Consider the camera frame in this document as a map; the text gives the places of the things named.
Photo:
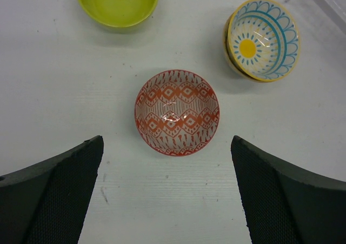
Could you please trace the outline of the lime green bowl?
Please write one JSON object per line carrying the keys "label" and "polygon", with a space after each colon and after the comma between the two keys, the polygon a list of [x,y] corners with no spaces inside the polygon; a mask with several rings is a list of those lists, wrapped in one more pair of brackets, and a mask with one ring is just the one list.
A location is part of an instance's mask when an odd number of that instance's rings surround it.
{"label": "lime green bowl", "polygon": [[158,0],[78,0],[96,23],[115,31],[128,31],[143,24],[155,11]]}

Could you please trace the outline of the red patterned glass bowl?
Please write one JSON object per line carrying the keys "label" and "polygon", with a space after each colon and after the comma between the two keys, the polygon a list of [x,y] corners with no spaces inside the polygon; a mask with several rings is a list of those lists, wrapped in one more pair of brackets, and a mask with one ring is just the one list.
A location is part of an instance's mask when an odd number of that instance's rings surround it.
{"label": "red patterned glass bowl", "polygon": [[200,75],[181,69],[160,72],[139,91],[134,107],[136,128],[144,142],[168,156],[203,149],[216,134],[219,102]]}

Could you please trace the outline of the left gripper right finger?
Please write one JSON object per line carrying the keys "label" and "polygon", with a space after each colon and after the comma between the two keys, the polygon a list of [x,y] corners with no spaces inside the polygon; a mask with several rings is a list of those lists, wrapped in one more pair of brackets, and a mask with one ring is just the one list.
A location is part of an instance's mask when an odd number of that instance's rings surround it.
{"label": "left gripper right finger", "polygon": [[345,243],[345,182],[300,168],[239,136],[230,151],[252,243]]}

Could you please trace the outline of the blue yellow sun bowl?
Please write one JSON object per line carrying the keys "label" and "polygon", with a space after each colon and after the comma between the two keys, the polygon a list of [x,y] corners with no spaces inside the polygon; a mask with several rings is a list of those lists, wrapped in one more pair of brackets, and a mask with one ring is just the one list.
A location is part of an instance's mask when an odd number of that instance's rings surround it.
{"label": "blue yellow sun bowl", "polygon": [[248,0],[232,14],[228,50],[240,71],[260,82],[288,76],[300,56],[300,35],[290,12],[273,0]]}

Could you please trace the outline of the white floral pattern bowl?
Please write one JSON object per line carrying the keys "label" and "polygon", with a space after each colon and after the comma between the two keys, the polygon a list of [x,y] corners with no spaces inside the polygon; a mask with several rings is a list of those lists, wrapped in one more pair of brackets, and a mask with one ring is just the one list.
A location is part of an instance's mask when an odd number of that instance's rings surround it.
{"label": "white floral pattern bowl", "polygon": [[228,65],[232,71],[234,71],[238,75],[242,76],[243,78],[246,78],[246,79],[253,81],[253,82],[256,82],[256,83],[266,83],[264,81],[256,80],[256,79],[252,78],[251,76],[247,75],[246,73],[244,73],[243,71],[239,70],[239,68],[236,67],[236,65],[232,61],[232,58],[231,58],[230,52],[229,52],[229,48],[228,48],[228,28],[229,28],[231,18],[232,18],[232,14],[229,16],[229,18],[226,21],[224,28],[223,28],[222,41],[223,41],[223,51],[224,51],[226,62],[228,63]]}

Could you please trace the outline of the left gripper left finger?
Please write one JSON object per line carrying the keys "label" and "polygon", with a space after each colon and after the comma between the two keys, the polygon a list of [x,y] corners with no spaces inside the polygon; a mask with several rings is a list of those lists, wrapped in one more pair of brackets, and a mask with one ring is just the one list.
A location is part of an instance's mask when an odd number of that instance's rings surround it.
{"label": "left gripper left finger", "polygon": [[77,243],[104,150],[98,135],[1,176],[1,243]]}

